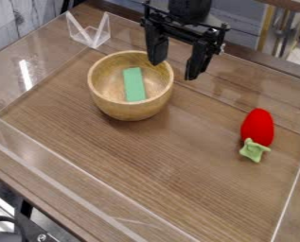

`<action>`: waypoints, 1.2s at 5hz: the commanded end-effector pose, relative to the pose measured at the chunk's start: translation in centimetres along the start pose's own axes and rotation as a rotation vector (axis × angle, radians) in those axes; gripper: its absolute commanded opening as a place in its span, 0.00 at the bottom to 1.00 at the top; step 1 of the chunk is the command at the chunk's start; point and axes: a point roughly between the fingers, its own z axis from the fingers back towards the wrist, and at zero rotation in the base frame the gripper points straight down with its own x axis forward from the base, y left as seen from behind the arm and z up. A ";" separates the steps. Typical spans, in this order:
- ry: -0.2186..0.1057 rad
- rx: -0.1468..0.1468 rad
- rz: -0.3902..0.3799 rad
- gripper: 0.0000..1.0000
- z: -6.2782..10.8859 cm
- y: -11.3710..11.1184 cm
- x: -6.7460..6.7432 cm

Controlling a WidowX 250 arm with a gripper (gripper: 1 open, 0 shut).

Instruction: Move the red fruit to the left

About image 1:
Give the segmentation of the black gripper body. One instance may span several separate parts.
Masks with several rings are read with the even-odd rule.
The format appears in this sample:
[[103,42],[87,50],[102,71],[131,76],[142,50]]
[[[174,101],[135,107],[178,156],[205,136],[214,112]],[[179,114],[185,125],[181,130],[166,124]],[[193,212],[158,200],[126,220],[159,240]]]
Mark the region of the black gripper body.
[[162,7],[153,0],[145,0],[142,6],[142,28],[157,26],[167,38],[190,45],[204,40],[214,47],[214,54],[222,51],[230,26],[212,15],[212,0],[167,0]]

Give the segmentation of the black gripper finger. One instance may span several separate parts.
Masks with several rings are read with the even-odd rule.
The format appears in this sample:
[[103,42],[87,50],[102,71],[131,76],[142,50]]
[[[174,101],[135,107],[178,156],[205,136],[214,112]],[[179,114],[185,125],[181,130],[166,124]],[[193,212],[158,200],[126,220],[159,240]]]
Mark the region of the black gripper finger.
[[167,57],[169,38],[157,26],[146,25],[145,31],[149,61],[157,65]]
[[194,80],[198,75],[206,70],[214,54],[214,47],[198,40],[193,45],[193,53],[186,62],[185,79]]

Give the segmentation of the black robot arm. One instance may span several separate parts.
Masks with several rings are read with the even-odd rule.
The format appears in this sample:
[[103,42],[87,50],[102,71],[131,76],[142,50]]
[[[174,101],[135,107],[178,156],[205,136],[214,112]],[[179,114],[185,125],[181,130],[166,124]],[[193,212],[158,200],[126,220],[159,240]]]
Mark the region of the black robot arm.
[[230,26],[210,14],[212,0],[169,0],[166,9],[146,0],[143,8],[141,26],[150,63],[158,65],[167,58],[169,38],[174,38],[193,47],[185,79],[197,79],[213,56],[224,52],[225,34],[230,30]]

